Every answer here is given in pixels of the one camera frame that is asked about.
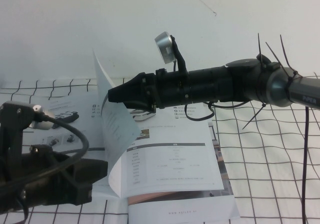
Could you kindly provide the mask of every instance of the curled page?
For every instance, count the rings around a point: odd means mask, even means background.
[[[123,103],[108,101],[108,91],[115,85],[99,63],[94,52],[93,56],[98,87],[98,103],[101,108],[105,159],[108,161],[108,181],[114,192],[121,197],[122,168],[119,159],[140,135],[140,129]]]

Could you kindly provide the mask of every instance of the white paper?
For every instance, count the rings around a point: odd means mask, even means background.
[[[207,223],[240,216],[212,123],[209,123],[209,130],[219,163],[223,189],[158,192],[129,197],[129,223]]]
[[[201,103],[188,108],[189,116],[204,114]],[[206,121],[188,120],[178,106],[137,123],[142,133],[122,156],[123,197],[223,188]]]
[[[140,129],[123,103],[109,102],[108,91],[115,85],[99,63],[95,53],[93,53],[93,56],[99,106],[101,107],[105,156],[108,161],[108,180],[110,187],[121,197],[122,164],[121,161],[117,161],[130,144],[139,136]]]
[[[42,100],[37,104],[52,112],[55,118],[76,115],[76,119],[69,123],[83,132],[89,141],[90,148],[103,148],[101,127],[101,113],[98,108],[98,93],[86,92],[81,95],[65,96],[52,100]],[[49,145],[56,152],[76,150],[82,148],[79,138],[62,127],[53,126],[49,130],[34,130],[36,143]]]
[[[130,224],[173,224],[228,220],[239,216],[235,197],[145,202],[129,206]]]

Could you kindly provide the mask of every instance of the black zip tie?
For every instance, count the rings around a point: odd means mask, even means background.
[[[268,45],[268,43],[266,42],[265,44],[268,46],[268,48],[269,48],[270,51],[272,52],[273,56],[275,57],[275,59],[277,60],[277,62],[280,64],[280,66],[281,66],[282,69],[284,70],[285,74],[286,74],[288,77],[290,77],[289,74],[286,72],[286,69],[285,69],[284,66],[282,65],[281,61],[278,59],[278,57],[276,56],[276,54],[274,53],[274,51],[271,49],[271,47]]]
[[[256,114],[250,119],[250,121],[244,126],[244,128],[242,128],[242,130],[245,129],[246,126],[248,126],[249,123],[250,123],[250,122],[259,114],[259,112],[261,112],[262,109],[265,108],[266,106],[267,106],[267,105],[266,105],[265,103],[262,103],[262,107],[256,112]]]
[[[261,63],[261,69],[264,68],[264,64],[262,62],[262,55],[261,55],[261,47],[260,47],[260,37],[259,37],[259,33],[258,33],[258,45],[259,45],[259,54],[260,54],[260,63]]]

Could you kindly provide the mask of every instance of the cable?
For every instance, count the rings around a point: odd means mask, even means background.
[[[15,224],[25,224],[29,216],[29,208],[27,207],[26,202],[20,196],[17,196],[15,201],[19,204],[19,206],[23,210],[23,215],[24,215],[24,219],[16,222]]]
[[[176,71],[176,66],[177,66],[177,61],[173,61],[173,71],[175,72]]]
[[[212,113],[210,115],[207,115],[207,116],[204,116],[204,117],[201,117],[201,118],[193,118],[193,117],[188,116],[188,114],[187,114],[187,106],[188,106],[188,104],[185,105],[184,106],[184,113],[185,113],[186,118],[188,118],[189,120],[194,121],[194,122],[201,122],[201,121],[213,118],[215,116],[215,111],[211,108],[211,106],[210,106],[211,103],[212,102],[209,102],[209,104],[207,104],[207,105],[208,105],[208,108],[210,109],[210,111],[212,111]]]
[[[309,134],[309,107],[305,107],[305,129],[303,148],[303,171],[302,171],[302,223],[306,224],[306,179],[307,179],[307,159],[308,159],[308,134]]]
[[[41,178],[46,178],[61,172],[62,170],[66,169],[67,167],[73,165],[74,163],[78,162],[87,152],[89,149],[89,141],[84,134],[82,134],[78,129],[74,128],[73,126],[61,121],[54,119],[48,115],[42,115],[41,120],[44,122],[51,122],[53,124],[57,124],[68,131],[75,134],[82,142],[82,148],[70,158],[60,162],[57,165],[51,166],[43,171],[39,171],[37,173],[30,174],[25,177],[20,177],[10,182],[7,182],[6,185],[0,187],[0,195],[8,193],[9,191],[15,191],[19,188],[23,188],[24,185],[39,180]]]
[[[90,147],[88,149],[88,152],[91,151],[105,151],[106,149],[104,147]],[[65,150],[65,151],[61,151],[59,152],[60,154],[71,154],[71,153],[78,153],[80,152],[81,149],[74,149],[74,150]]]
[[[211,107],[214,107],[214,108],[222,108],[222,109],[231,109],[231,108],[238,108],[238,107],[241,107],[243,106],[244,104],[247,104],[249,101],[244,101],[240,104],[237,104],[237,105],[216,105],[216,104],[213,104],[213,102],[210,104]]]

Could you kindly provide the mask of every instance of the black grid line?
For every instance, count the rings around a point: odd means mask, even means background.
[[[39,81],[39,80],[37,80],[37,81],[35,82],[35,89],[34,89],[34,91],[33,91],[33,94],[30,95],[30,97],[29,97],[29,104],[31,103],[31,98],[32,98],[32,96],[35,95],[36,90],[37,90],[37,88],[38,88],[38,81]]]
[[[54,81],[52,82],[52,91],[51,91],[51,93],[50,93],[49,100],[50,100],[50,98],[52,97],[52,93],[53,93],[54,90],[55,90],[55,81],[56,81],[56,80],[54,80]]]
[[[105,223],[106,210],[107,210],[107,203],[108,203],[108,200],[105,200],[105,206],[104,206],[104,212],[103,212],[102,224],[104,224],[104,223]]]
[[[231,181],[271,181],[270,179],[257,179],[257,178],[225,178],[225,180],[231,180]],[[277,182],[301,182],[302,179],[272,179]],[[307,181],[309,180],[318,180],[318,178],[307,178]]]
[[[15,211],[16,213],[24,213],[22,210]],[[55,212],[55,211],[33,211],[34,214],[80,214],[79,212]],[[83,212],[81,215],[128,215],[128,213],[114,213],[114,212]]]
[[[249,199],[250,196],[235,196],[236,199]],[[275,199],[274,197],[260,197],[260,196],[253,196],[253,199]],[[294,199],[300,200],[299,197],[277,197],[277,199]],[[308,197],[305,198],[306,200],[320,200],[320,197]]]
[[[247,133],[255,133],[259,134],[257,131],[245,131],[245,132],[239,132],[239,133],[232,133],[232,132],[220,132],[220,134],[228,134],[228,135],[242,135],[242,134],[247,134]],[[295,132],[284,132],[284,133],[274,133],[274,134],[269,134],[269,133],[261,133],[261,135],[266,135],[266,136],[283,136],[283,135],[301,135],[300,133],[295,133]],[[319,137],[320,135],[314,135],[314,134],[308,134],[309,137]]]
[[[97,84],[76,84],[76,85],[71,85],[71,87],[85,87],[85,86],[97,86]],[[57,85],[55,86],[55,88],[68,88],[70,87],[70,85]],[[38,87],[38,89],[51,89],[52,86],[41,86]],[[16,90],[17,88],[1,88],[2,90]],[[21,87],[19,88],[19,90],[31,90],[34,89],[34,87]]]
[[[318,122],[318,120],[317,120],[317,118],[316,118],[315,111],[314,111],[313,108],[310,108],[310,109],[311,109],[311,111],[312,111],[312,114],[313,114],[313,117],[314,117],[315,121],[309,121],[309,123],[316,123],[317,126],[318,126],[318,128],[319,128],[319,131],[320,131],[320,125],[319,125],[319,122]]]
[[[22,80],[19,81],[18,89],[14,93],[12,93],[10,101],[12,101],[12,97],[14,96],[14,94],[16,94],[20,90],[21,82],[22,82]]]
[[[78,217],[78,222],[77,222],[77,224],[79,224],[79,222],[80,222],[80,216],[81,216],[81,212],[82,212],[82,204],[81,204],[81,207],[80,207],[80,211],[79,211],[79,217]]]
[[[273,111],[290,111],[290,109],[283,109],[283,108],[279,108],[278,109],[278,106],[276,106],[277,107],[277,109],[275,109],[275,108],[273,108]],[[237,109],[252,109],[252,108],[254,108],[254,109],[257,109],[257,110],[260,110],[261,109],[261,107],[251,107],[251,106],[239,106],[239,107],[235,107],[235,108],[230,108],[230,109],[224,109],[224,110],[229,110],[229,111],[231,111],[231,110],[237,110]],[[299,109],[293,109],[294,111],[303,111],[303,110],[305,110],[304,108],[299,108]],[[271,109],[263,109],[263,111],[272,111]]]
[[[30,216],[29,216],[28,224],[30,224],[32,214],[34,213],[34,209],[35,209],[35,208],[34,208],[34,207],[32,207],[31,212],[30,212]]]
[[[240,216],[240,218],[254,218],[253,216]],[[257,219],[279,219],[280,217],[276,216],[256,216]],[[282,216],[282,219],[301,219],[301,217],[291,217],[291,216]],[[320,217],[308,217],[308,219],[320,220]]]
[[[54,212],[54,218],[53,218],[52,224],[55,224],[56,216],[57,216],[57,213],[58,213],[58,208],[59,208],[59,205],[56,205],[56,209],[55,209],[55,212]]]
[[[296,175],[295,175],[295,171],[294,171],[294,166],[292,165],[291,157],[290,157],[290,155],[289,155],[289,153],[288,153],[288,151],[287,151],[287,149],[286,149],[285,142],[284,142],[284,139],[283,139],[283,136],[282,136],[283,133],[281,132],[280,124],[279,124],[278,119],[276,118],[275,112],[274,112],[273,110],[272,110],[272,114],[273,114],[273,116],[274,116],[274,118],[275,118],[275,120],[276,120],[276,123],[278,124],[281,142],[282,142],[282,145],[283,145],[283,147],[284,147],[284,150],[285,150],[285,152],[286,152],[286,154],[287,154],[287,156],[288,156],[288,158],[289,158],[289,162],[290,162],[290,165],[291,165],[291,170],[292,170],[292,174],[293,174],[293,179],[294,179],[294,182],[295,182],[296,190],[297,190],[297,192],[298,192],[298,194],[299,194],[299,198],[301,198],[301,195],[300,195],[300,192],[299,192],[299,188],[298,188],[298,184],[297,184],[297,182],[296,182]]]
[[[68,93],[68,96],[69,96],[70,93],[71,93],[71,83],[72,83],[73,81],[74,81],[73,79],[70,81],[70,84],[69,84],[69,86],[70,86],[70,91],[69,91],[69,93]]]
[[[8,219],[8,214],[9,214],[9,213],[7,213],[7,214],[5,215],[5,218],[4,218],[4,221],[3,221],[3,224],[6,224],[6,221],[7,221],[7,219]]]
[[[222,120],[217,120],[218,122],[225,122],[225,121],[235,121],[235,118],[229,118],[229,119],[222,119]],[[241,122],[245,122],[247,123],[247,120],[241,120],[241,119],[237,119],[238,121]],[[259,119],[259,120],[252,120],[252,123],[256,123],[256,122],[262,122],[262,121],[275,121],[276,119]],[[280,123],[305,123],[304,121],[285,121],[285,120],[278,120],[278,122]],[[319,121],[309,121],[309,123],[320,123]]]
[[[292,163],[296,163],[296,164],[303,164],[302,162],[298,162],[298,161],[291,161]],[[246,164],[267,164],[266,162],[242,162],[242,161],[225,161],[224,163],[226,164],[240,164],[240,163],[246,163]],[[290,163],[290,161],[282,161],[282,162],[268,162],[268,164],[288,164]]]
[[[296,115],[295,115],[295,112],[294,112],[293,110],[292,110],[292,114],[293,114],[294,120],[296,120],[296,121],[297,121],[297,119],[296,119]],[[298,130],[299,130],[299,132],[300,132],[300,134],[301,134],[302,138],[303,138],[303,139],[305,139],[305,135],[303,135],[303,134],[302,134],[302,132],[301,132],[301,130],[300,130],[300,127],[299,127],[298,123],[296,123],[296,126],[298,127]],[[314,172],[315,172],[316,176],[318,177],[318,179],[319,179],[319,181],[320,181],[320,177],[319,177],[319,175],[318,175],[318,173],[317,173],[317,171],[316,171],[316,169],[315,169],[315,167],[314,167],[314,164],[313,164],[313,162],[312,162],[311,155],[310,155],[310,152],[309,152],[309,148],[308,148],[307,152],[308,152],[308,156],[309,156],[309,159],[310,159],[311,166],[312,166],[312,168],[313,168],[313,170],[314,170]]]
[[[89,79],[88,83],[86,84],[86,91],[89,91],[89,83],[91,82],[91,79]]]
[[[216,141],[217,140],[217,137],[216,137],[216,133],[215,133],[215,129],[214,129],[214,126],[210,126],[210,128],[212,129],[212,133],[213,133],[213,136],[214,136],[214,140],[213,141]]]
[[[235,109],[233,109],[232,111],[233,111],[234,118],[237,119]],[[236,122],[237,131],[238,131],[238,137],[239,137],[240,147],[242,147],[241,136],[240,136],[240,132],[239,132],[238,120],[235,120],[235,122]],[[242,153],[242,159],[243,159],[243,161],[245,161],[245,154],[244,154],[244,150],[243,150],[242,148],[241,148],[241,153]],[[249,187],[250,197],[252,197],[252,192],[251,192],[251,187],[250,187],[250,182],[249,182],[247,165],[246,165],[245,163],[244,163],[244,169],[245,169],[245,175],[246,175],[247,183],[248,183],[248,187]],[[254,223],[257,224],[255,207],[254,207],[254,201],[253,201],[252,198],[250,198],[250,200],[251,200],[251,205],[252,205],[252,213],[253,213],[253,217],[254,217]]]
[[[261,149],[261,148],[278,148],[282,150],[303,150],[303,147],[295,147],[295,148],[287,148],[287,147],[280,147],[280,146],[275,146],[275,145],[266,145],[265,147],[263,146],[221,146],[221,148],[241,148],[241,149]],[[310,149],[320,149],[320,147],[309,147]]]
[[[15,94],[15,95],[20,95],[20,96],[30,96],[30,94],[23,94],[23,93],[4,93],[4,92],[0,92],[0,94],[5,94],[5,95],[13,95],[13,94]],[[63,98],[65,96],[64,95],[60,95],[60,96],[41,96],[41,97],[42,98]]]

